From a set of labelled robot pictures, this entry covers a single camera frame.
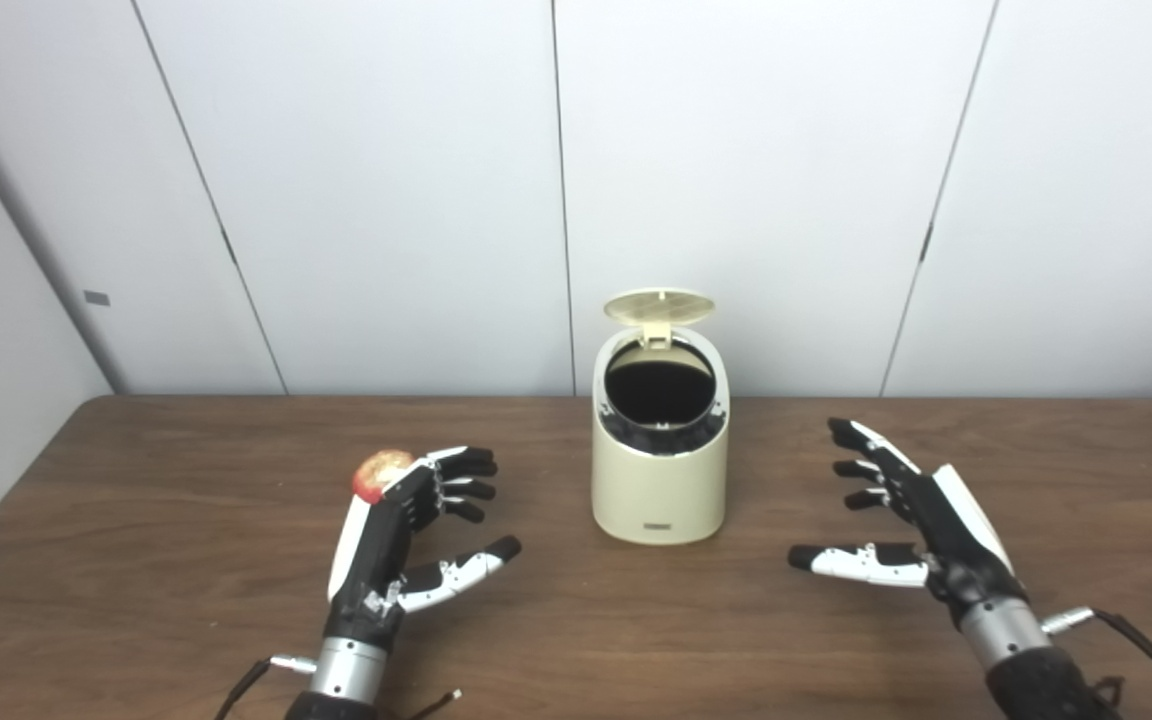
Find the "black fingertip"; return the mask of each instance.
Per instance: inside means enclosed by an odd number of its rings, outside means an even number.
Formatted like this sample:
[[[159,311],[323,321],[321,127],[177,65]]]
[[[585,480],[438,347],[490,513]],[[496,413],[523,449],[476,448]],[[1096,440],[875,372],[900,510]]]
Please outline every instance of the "black fingertip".
[[[486,518],[485,511],[479,506],[469,502],[448,502],[444,508],[450,511],[452,515],[457,515],[475,524],[479,524]]]
[[[828,424],[829,432],[833,433],[833,442],[838,447],[856,452],[864,452],[867,449],[869,438],[864,437],[864,433],[861,433],[851,420],[829,418]]]
[[[882,507],[882,493],[861,491],[842,498],[847,510],[867,510],[870,507]]]
[[[522,552],[522,543],[516,537],[506,536],[484,547],[483,552],[498,556],[502,562],[508,562]]]
[[[833,464],[833,473],[840,478],[867,478],[870,472],[855,460],[839,460]]]
[[[796,544],[790,547],[790,568],[812,571],[812,561],[824,551],[826,548],[819,544]]]

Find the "small trash can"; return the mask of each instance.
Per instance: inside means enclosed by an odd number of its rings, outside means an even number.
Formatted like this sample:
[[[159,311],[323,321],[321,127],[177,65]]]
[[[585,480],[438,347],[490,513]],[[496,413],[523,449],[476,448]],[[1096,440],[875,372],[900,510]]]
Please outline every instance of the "small trash can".
[[[713,313],[695,291],[649,288],[604,311],[630,328],[594,361],[594,520],[623,541],[712,536],[727,501],[732,395],[718,349],[681,325]]]

